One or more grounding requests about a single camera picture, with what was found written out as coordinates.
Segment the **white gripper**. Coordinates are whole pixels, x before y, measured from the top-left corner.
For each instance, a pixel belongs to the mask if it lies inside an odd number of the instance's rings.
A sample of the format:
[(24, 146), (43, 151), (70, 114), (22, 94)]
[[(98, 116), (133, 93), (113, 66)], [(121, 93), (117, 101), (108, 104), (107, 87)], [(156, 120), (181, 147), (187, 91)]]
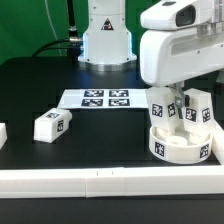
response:
[(190, 104), (182, 81), (224, 69), (224, 0), (160, 0), (140, 16), (140, 73), (173, 84), (178, 116)]

